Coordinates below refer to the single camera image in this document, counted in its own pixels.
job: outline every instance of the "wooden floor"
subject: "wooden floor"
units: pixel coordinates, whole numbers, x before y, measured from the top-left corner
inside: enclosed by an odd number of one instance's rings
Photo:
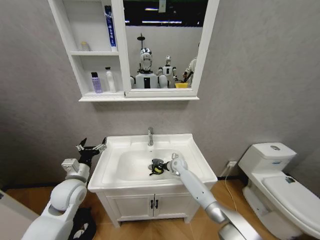
[[[240,180],[228,180],[228,187],[234,197],[238,212],[255,228],[264,240],[275,240],[261,224],[255,213],[245,200]],[[9,189],[7,194],[41,214],[46,206],[53,187],[37,187]],[[223,180],[218,181],[212,188],[214,197],[222,205],[234,209],[233,201]],[[114,228],[103,206],[95,194],[88,192],[81,207],[91,207],[92,216],[97,224],[95,240],[218,240],[220,226],[212,222],[199,209],[190,224],[183,219],[163,219],[131,221],[122,223],[120,228]]]

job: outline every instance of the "bottle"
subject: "bottle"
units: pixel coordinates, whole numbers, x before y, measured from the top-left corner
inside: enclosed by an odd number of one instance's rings
[[[101,82],[100,79],[98,77],[98,73],[96,72],[91,72],[91,76],[92,76],[92,83],[93,83],[93,88],[96,94],[101,94],[102,88],[101,88]]]
[[[104,6],[104,15],[105,15],[106,26],[109,32],[111,51],[117,52],[118,47],[117,47],[116,34],[115,34],[115,28],[114,28],[114,20],[112,15],[112,8],[110,5]]]
[[[106,70],[106,79],[108,81],[108,84],[109,84],[109,89],[110,89],[110,93],[115,93],[117,92],[116,90],[116,86],[115,86],[115,80],[114,80],[114,76],[112,75],[112,72],[110,71],[111,67],[110,66],[107,66],[105,68]]]
[[[81,42],[81,51],[90,51],[90,47],[86,41]]]

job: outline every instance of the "mirror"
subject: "mirror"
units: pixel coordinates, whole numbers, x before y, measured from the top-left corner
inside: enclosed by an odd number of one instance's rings
[[[132,89],[191,89],[207,4],[123,0]]]

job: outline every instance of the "white toilet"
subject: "white toilet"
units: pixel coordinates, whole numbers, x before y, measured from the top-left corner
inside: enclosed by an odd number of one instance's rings
[[[295,155],[280,142],[252,145],[239,161],[249,178],[243,195],[277,238],[293,240],[306,233],[320,239],[320,199],[282,172]]]

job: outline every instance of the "toilet seat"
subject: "toilet seat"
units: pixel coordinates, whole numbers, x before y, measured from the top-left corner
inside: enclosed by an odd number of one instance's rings
[[[262,184],[297,219],[320,232],[320,199],[288,176],[267,177]]]

